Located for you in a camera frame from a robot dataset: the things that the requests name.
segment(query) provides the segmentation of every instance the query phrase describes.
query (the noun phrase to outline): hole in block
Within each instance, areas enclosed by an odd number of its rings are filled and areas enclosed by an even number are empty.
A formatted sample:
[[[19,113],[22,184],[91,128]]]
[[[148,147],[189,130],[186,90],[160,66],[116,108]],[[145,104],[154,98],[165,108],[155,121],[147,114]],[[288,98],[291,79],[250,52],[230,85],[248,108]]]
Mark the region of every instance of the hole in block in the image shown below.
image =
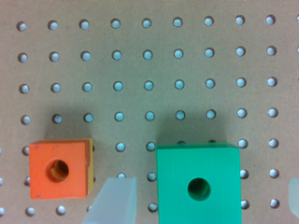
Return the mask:
[[[203,201],[207,199],[210,191],[209,184],[203,178],[195,178],[188,185],[188,194],[196,201]]]
[[[62,182],[68,176],[68,166],[64,161],[53,160],[47,164],[46,171],[50,180]]]

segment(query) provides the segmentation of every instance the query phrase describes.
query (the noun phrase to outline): pegboard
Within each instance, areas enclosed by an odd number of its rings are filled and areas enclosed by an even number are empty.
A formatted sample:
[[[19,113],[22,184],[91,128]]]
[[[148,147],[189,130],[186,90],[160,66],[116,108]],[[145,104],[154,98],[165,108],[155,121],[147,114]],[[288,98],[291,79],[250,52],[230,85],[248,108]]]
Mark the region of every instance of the pegboard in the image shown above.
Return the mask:
[[[298,222],[288,205],[299,170],[298,3],[5,1],[0,15],[1,223],[80,223],[107,178],[119,173],[137,177],[136,223],[158,223],[159,209],[148,208],[158,199],[156,181],[147,178],[156,172],[147,143],[209,140],[240,145],[241,169],[249,172],[241,180],[249,202],[243,223]],[[145,90],[149,81],[153,88]],[[119,112],[123,121],[115,120]],[[31,200],[23,148],[84,137],[94,140],[88,197]],[[278,176],[270,177],[272,169]],[[27,208],[35,214],[27,216]]]

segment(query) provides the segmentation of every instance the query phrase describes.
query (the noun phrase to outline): orange cube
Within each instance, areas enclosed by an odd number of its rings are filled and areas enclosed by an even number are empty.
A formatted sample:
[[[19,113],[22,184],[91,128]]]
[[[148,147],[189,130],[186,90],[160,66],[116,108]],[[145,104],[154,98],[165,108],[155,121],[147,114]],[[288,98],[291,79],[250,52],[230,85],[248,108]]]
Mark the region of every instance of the orange cube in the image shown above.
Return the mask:
[[[32,199],[85,198],[92,190],[92,139],[38,141],[29,150]]]

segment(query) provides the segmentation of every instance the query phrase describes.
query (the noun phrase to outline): green block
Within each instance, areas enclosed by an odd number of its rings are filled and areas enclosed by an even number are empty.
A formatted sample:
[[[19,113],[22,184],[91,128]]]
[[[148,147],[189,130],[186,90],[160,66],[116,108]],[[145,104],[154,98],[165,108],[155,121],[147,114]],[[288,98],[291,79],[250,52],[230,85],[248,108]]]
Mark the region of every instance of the green block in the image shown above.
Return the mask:
[[[159,145],[160,224],[241,224],[240,154],[226,143]]]

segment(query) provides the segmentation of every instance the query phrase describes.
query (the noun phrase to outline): pegboard hole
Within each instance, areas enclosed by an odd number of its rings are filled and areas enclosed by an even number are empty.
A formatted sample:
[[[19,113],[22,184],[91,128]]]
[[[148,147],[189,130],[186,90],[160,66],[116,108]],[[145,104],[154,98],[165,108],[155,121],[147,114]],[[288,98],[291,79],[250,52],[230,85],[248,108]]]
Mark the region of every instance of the pegboard hole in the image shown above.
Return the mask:
[[[269,172],[269,175],[271,178],[278,178],[279,177],[279,171],[277,169],[272,169]]]
[[[125,144],[124,143],[118,143],[116,146],[115,146],[115,149],[119,152],[123,152],[125,150]]]
[[[207,86],[209,89],[214,88],[215,85],[216,85],[216,82],[215,82],[214,79],[209,78],[209,79],[206,80],[206,86]]]
[[[63,182],[68,177],[68,166],[64,161],[53,160],[48,162],[46,172],[53,182]]]
[[[271,148],[276,148],[279,146],[279,141],[276,138],[273,138],[269,141],[269,146]]]
[[[272,107],[269,109],[268,115],[270,118],[275,118],[278,116],[278,110],[276,108]]]
[[[273,16],[273,15],[268,15],[268,16],[265,18],[265,22],[266,22],[268,25],[273,25],[276,21],[277,21],[277,19],[276,19],[275,16]]]
[[[240,77],[239,79],[236,80],[236,86],[239,88],[245,87],[246,84],[247,84],[247,81],[243,77]]]
[[[91,113],[85,114],[83,118],[86,123],[93,122],[93,115]]]
[[[4,207],[0,207],[0,217],[3,217],[6,214]]]
[[[242,201],[241,201],[241,208],[242,208],[242,209],[246,210],[246,209],[248,209],[249,207],[250,207],[250,203],[249,203],[249,201],[247,201],[247,200],[242,200]]]
[[[91,59],[92,55],[89,51],[85,50],[83,52],[81,52],[81,59],[84,61],[84,62],[87,62]]]
[[[153,112],[149,111],[146,113],[146,120],[152,121],[154,119],[155,119],[155,114]]]
[[[19,21],[19,22],[17,23],[17,29],[18,29],[20,32],[25,31],[26,28],[27,28],[27,25],[26,25],[26,23],[25,23],[24,21]]]
[[[91,211],[91,209],[93,209],[93,206],[92,206],[92,205],[89,205],[89,206],[86,208],[86,212]]]
[[[30,124],[30,123],[31,123],[31,119],[30,119],[30,117],[29,117],[28,115],[23,115],[23,116],[21,116],[21,123],[22,123],[23,125],[28,125],[28,124]]]
[[[66,209],[65,209],[65,207],[62,206],[62,205],[60,205],[60,206],[58,206],[58,207],[56,208],[56,214],[57,214],[58,216],[63,216],[63,215],[65,214],[65,212],[66,212]]]
[[[205,17],[205,25],[211,26],[214,23],[214,19],[211,16]]]
[[[24,180],[24,185],[27,186],[27,187],[30,186],[30,177],[29,177],[29,176],[27,176],[27,177],[25,178],[25,180]]]
[[[27,94],[29,92],[30,88],[27,84],[21,84],[19,86],[19,91],[21,94]]]
[[[113,19],[111,22],[110,22],[110,25],[113,29],[118,29],[121,27],[121,21],[119,19]]]
[[[213,109],[208,110],[208,111],[206,112],[206,117],[207,117],[208,119],[214,119],[214,118],[216,118],[216,111],[213,110]]]
[[[124,120],[124,115],[122,112],[117,112],[114,116],[114,119],[118,122],[121,122]]]
[[[147,91],[151,91],[153,89],[154,85],[152,81],[146,81],[144,84],[144,89]]]
[[[207,199],[210,194],[210,186],[203,178],[195,178],[188,185],[189,196],[196,201]]]
[[[61,122],[63,122],[63,117],[60,114],[55,114],[52,117],[52,121],[55,124],[60,124]]]
[[[241,119],[244,119],[247,116],[247,110],[244,109],[244,108],[238,109],[238,111],[236,112],[236,114]]]
[[[268,86],[275,87],[278,84],[278,80],[275,77],[268,78]]]
[[[57,52],[54,51],[54,52],[50,53],[49,58],[53,63],[56,63],[56,62],[58,62],[60,56]]]
[[[280,206],[280,202],[277,199],[272,199],[270,201],[270,207],[271,208],[278,208]]]
[[[115,60],[115,61],[118,61],[121,59],[121,52],[119,50],[115,50],[112,52],[112,58]]]
[[[151,172],[148,174],[147,179],[149,182],[153,182],[157,179],[157,175],[155,173]]]
[[[206,57],[208,57],[208,58],[213,57],[214,54],[215,54],[215,50],[212,49],[212,48],[208,48],[208,49],[206,49],[206,51],[205,51],[205,55],[206,55]]]
[[[268,48],[267,48],[267,54],[268,54],[269,56],[274,56],[274,55],[276,55],[276,54],[277,54],[277,48],[274,47],[274,46],[270,46],[270,47],[268,47]]]
[[[240,139],[238,142],[237,142],[237,145],[240,147],[240,148],[247,148],[248,145],[249,145],[249,142],[246,140],[246,139]]]
[[[237,56],[242,57],[246,54],[246,49],[244,47],[238,47],[235,50],[235,53],[236,53]]]
[[[182,120],[182,119],[185,119],[186,117],[186,114],[184,111],[182,110],[179,110],[177,113],[176,113],[176,118],[179,119],[179,120]]]
[[[28,61],[28,56],[26,53],[22,52],[18,55],[18,60],[20,63],[27,63]]]
[[[157,203],[150,203],[148,209],[151,213],[157,212],[158,204]]]
[[[119,173],[116,177],[117,177],[117,178],[125,178],[125,177],[127,177],[127,176],[126,176],[126,174],[124,174],[124,173]]]
[[[90,92],[93,90],[93,85],[90,82],[85,82],[82,85],[83,91]]]
[[[184,83],[183,80],[180,80],[180,79],[179,79],[179,80],[177,80],[177,81],[175,82],[175,87],[176,87],[178,90],[183,89],[184,86],[185,86],[185,83]]]
[[[62,88],[61,88],[60,84],[58,84],[58,83],[53,83],[53,84],[50,86],[50,90],[51,90],[52,92],[54,92],[54,93],[58,93],[58,92],[60,92],[61,89],[62,89]]]
[[[156,149],[156,145],[153,142],[148,142],[146,145],[147,151],[154,151]]]
[[[34,216],[36,213],[36,210],[33,208],[33,207],[27,207],[26,210],[25,210],[25,214],[28,216],[28,217],[32,217]]]
[[[48,28],[49,30],[55,31],[58,28],[58,22],[57,21],[49,21],[48,22]]]
[[[152,52],[151,50],[149,49],[146,49],[144,52],[143,52],[143,58],[145,60],[150,60],[152,58]]]
[[[183,25],[183,19],[180,17],[175,17],[173,20],[173,24],[176,27],[181,27]]]
[[[114,82],[114,84],[113,84],[114,91],[121,91],[122,88],[123,88],[123,85],[121,82],[119,82],[119,81]]]
[[[247,179],[249,177],[248,170],[241,170],[240,171],[240,177],[241,177],[241,179]]]
[[[184,56],[184,52],[182,49],[175,49],[174,56],[176,59],[181,59]]]
[[[90,23],[87,20],[81,20],[78,24],[78,26],[82,29],[82,30],[88,30],[88,28],[90,28]]]
[[[243,25],[244,22],[245,22],[245,17],[244,16],[238,15],[238,16],[235,17],[235,23],[237,25]]]
[[[151,20],[149,18],[143,19],[142,26],[146,29],[149,29],[151,27]]]

